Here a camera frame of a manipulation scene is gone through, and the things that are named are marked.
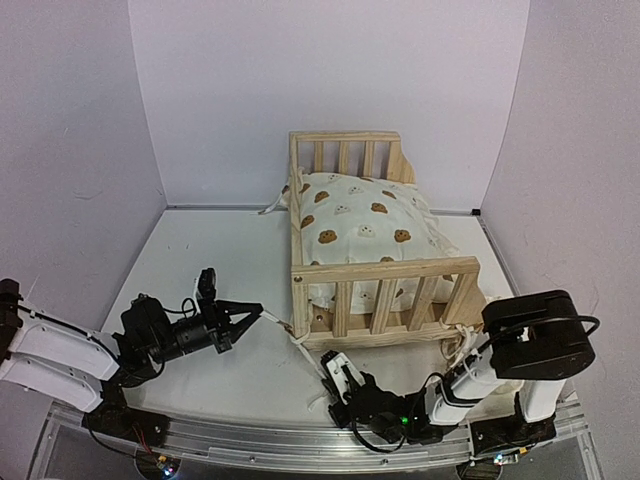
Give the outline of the small bear print pillow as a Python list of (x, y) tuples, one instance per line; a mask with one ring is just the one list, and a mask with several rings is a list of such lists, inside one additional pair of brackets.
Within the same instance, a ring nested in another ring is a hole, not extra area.
[[(473, 345), (466, 345), (464, 338), (445, 339), (440, 342), (440, 353), (446, 361), (447, 369), (455, 369), (463, 366), (464, 360), (475, 352)], [(506, 380), (503, 384), (496, 387), (490, 396), (514, 394), (524, 386), (523, 380)]]

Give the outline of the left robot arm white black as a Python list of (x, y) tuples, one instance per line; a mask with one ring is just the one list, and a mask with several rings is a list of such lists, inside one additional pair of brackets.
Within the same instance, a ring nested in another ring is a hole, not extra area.
[(149, 295), (121, 315), (122, 332), (85, 330), (29, 308), (17, 281), (1, 282), (1, 378), (90, 413), (114, 437), (134, 428), (134, 415), (110, 388), (136, 388), (159, 377), (166, 364), (199, 350), (233, 345), (262, 316), (259, 303), (219, 300), (213, 269), (202, 271), (191, 306), (171, 321)]

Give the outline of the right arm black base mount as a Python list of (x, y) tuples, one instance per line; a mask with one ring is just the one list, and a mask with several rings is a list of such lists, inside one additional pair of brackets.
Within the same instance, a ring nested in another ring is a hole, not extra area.
[(554, 439), (556, 403), (557, 399), (551, 397), (535, 400), (517, 392), (513, 414), (469, 424), (469, 459), (479, 462), (510, 455)]

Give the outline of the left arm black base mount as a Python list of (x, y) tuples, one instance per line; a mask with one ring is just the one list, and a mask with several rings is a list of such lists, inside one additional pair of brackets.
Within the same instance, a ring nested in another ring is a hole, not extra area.
[(146, 447), (162, 447), (167, 438), (168, 416), (128, 405), (123, 389), (103, 383), (101, 402), (83, 415), (82, 426), (93, 433), (137, 442)]

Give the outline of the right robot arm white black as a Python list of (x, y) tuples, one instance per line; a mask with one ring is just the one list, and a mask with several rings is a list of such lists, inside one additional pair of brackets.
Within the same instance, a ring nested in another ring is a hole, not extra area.
[(431, 445), (463, 423), (471, 410), (509, 381), (522, 387), (508, 416), (470, 425), (475, 456), (533, 447), (556, 435), (556, 403), (566, 381), (596, 358), (591, 335), (598, 318), (581, 315), (564, 290), (497, 300), (482, 311), (484, 328), (472, 347), (444, 374), (427, 376), (412, 394), (381, 389), (373, 375), (349, 358), (326, 352), (320, 361), (322, 383), (331, 401), (328, 413), (365, 448), (367, 427), (392, 453), (406, 444)]

